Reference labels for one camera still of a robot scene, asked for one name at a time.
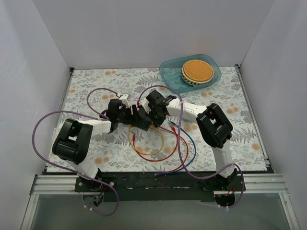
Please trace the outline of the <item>black network switch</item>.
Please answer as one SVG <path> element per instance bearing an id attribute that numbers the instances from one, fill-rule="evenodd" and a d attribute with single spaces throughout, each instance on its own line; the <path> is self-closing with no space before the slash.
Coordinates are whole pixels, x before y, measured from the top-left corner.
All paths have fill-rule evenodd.
<path id="1" fill-rule="evenodd" d="M 133 115 L 133 127 L 148 131 L 151 123 L 152 121 L 147 117 L 147 113 L 145 111 L 138 111 Z"/>

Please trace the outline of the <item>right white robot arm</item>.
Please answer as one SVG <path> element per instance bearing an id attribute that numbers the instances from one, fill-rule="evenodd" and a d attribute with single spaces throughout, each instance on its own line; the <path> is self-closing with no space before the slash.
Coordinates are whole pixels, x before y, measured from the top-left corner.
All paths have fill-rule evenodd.
<path id="1" fill-rule="evenodd" d="M 233 126 L 221 110 L 220 106 L 213 103 L 209 106 L 187 103 L 179 95 L 164 97 L 158 91 L 152 91 L 145 99 L 139 102 L 154 124 L 160 125 L 167 116 L 179 118 L 178 131 L 182 120 L 196 123 L 203 140 L 212 150 L 215 159 L 216 173 L 211 176 L 199 177 L 193 175 L 182 165 L 184 170 L 193 178 L 208 180 L 216 178 L 218 187 L 228 190 L 235 184 L 237 169 L 232 159 L 230 138 Z"/>

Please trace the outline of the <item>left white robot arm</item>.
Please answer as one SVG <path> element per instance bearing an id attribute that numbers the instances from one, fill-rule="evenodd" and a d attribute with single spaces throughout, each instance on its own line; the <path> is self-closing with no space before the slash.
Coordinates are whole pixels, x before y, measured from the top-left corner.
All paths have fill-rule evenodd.
<path id="1" fill-rule="evenodd" d="M 96 192 L 102 186 L 98 168 L 87 157 L 91 138 L 112 133 L 118 124 L 131 125 L 147 131 L 151 120 L 144 108 L 125 105 L 124 99 L 112 99 L 108 104 L 108 120 L 78 121 L 66 119 L 52 147 L 53 154 L 67 161 L 77 172 L 87 176 L 85 185 Z"/>

